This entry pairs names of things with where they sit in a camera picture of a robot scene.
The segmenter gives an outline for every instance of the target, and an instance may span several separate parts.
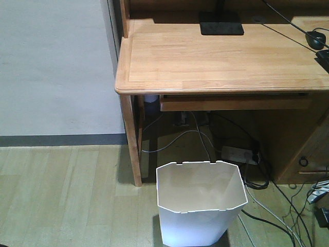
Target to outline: baseboard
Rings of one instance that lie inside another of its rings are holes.
[[[126,134],[0,136],[0,147],[124,145]]]

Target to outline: computer mouse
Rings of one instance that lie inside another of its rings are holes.
[[[325,44],[325,35],[323,33],[320,32],[316,32],[316,31],[310,31],[307,32],[310,36],[317,38],[319,41],[321,41],[322,43]],[[321,44],[318,40],[313,39],[312,37],[310,37],[309,35],[306,35],[306,41],[308,43],[308,45],[315,49],[315,50],[322,50],[324,48],[324,45]]]

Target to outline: white trash can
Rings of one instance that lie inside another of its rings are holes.
[[[170,247],[216,243],[248,202],[236,165],[168,163],[156,169],[162,241]]]

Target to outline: power strip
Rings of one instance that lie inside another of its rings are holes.
[[[223,146],[222,159],[226,161],[235,161],[240,163],[246,163],[247,159],[249,159],[249,164],[257,165],[257,163],[252,160],[252,151],[248,149]]]

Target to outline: desk cabinet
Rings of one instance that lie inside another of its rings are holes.
[[[329,94],[311,97],[308,109],[254,112],[278,183],[311,183],[329,165]]]

